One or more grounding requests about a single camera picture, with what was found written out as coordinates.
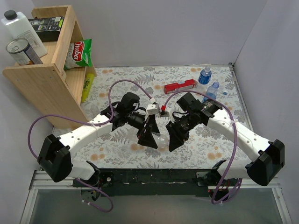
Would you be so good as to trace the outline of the blue label crushed bottle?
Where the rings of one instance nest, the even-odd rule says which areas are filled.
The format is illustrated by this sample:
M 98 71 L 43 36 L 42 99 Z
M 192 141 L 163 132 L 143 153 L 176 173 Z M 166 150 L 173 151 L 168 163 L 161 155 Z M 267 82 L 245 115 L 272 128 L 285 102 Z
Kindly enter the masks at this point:
M 219 86 L 219 82 L 214 82 L 211 86 L 208 87 L 205 95 L 209 96 L 212 99 L 216 99 Z

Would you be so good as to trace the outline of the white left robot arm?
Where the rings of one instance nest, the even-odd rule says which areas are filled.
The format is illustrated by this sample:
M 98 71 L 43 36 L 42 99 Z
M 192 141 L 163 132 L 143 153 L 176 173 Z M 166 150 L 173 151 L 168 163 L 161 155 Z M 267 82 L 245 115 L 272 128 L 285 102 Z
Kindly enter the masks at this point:
M 90 161 L 72 161 L 72 156 L 100 136 L 125 124 L 137 129 L 139 145 L 157 148 L 152 134 L 159 132 L 155 118 L 159 114 L 159 105 L 153 98 L 150 101 L 144 109 L 145 114 L 140 114 L 140 98 L 131 92 L 126 93 L 121 101 L 112 103 L 86 125 L 58 137 L 49 135 L 39 153 L 39 165 L 54 182 L 72 177 L 82 179 L 90 187 L 96 186 L 100 180 L 99 169 Z

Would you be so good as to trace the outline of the Pocari Sweat blue label bottle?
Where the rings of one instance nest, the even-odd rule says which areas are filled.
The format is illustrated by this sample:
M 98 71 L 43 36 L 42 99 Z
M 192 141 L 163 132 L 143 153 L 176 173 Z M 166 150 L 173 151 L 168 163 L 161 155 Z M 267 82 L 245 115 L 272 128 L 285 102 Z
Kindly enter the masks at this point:
M 211 72 L 211 67 L 206 66 L 199 75 L 199 83 L 202 85 L 206 85 L 209 83 L 210 78 L 211 78 L 212 72 Z

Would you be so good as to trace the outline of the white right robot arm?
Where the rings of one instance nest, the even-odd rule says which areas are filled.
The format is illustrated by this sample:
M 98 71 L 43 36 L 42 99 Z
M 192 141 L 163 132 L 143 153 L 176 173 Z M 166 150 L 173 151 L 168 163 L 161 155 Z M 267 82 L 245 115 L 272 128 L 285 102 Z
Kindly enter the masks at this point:
M 206 182 L 222 185 L 229 179 L 251 179 L 261 186 L 267 186 L 285 165 L 285 145 L 280 140 L 270 141 L 246 128 L 233 119 L 230 110 L 223 104 L 209 98 L 203 103 L 192 91 L 184 91 L 177 104 L 186 112 L 181 118 L 174 118 L 166 105 L 161 107 L 161 115 L 168 115 L 166 125 L 169 133 L 169 150 L 184 145 L 189 132 L 199 124 L 216 130 L 234 143 L 233 151 L 240 148 L 249 162 L 238 163 L 233 158 L 222 160 L 203 176 Z

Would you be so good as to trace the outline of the clear bottle white cap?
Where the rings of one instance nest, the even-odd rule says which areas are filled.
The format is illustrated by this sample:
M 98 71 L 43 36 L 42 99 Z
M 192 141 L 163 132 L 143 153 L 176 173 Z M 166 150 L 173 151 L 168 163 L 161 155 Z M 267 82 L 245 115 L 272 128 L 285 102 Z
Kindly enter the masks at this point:
M 130 128 L 128 130 L 128 136 L 127 138 L 131 140 L 134 143 L 138 142 L 138 137 L 137 137 L 137 132 L 138 130 L 134 127 Z M 157 143 L 158 150 L 166 150 L 169 148 L 169 138 L 168 136 L 162 134 L 162 133 L 156 133 L 152 132 L 153 138 L 155 142 Z

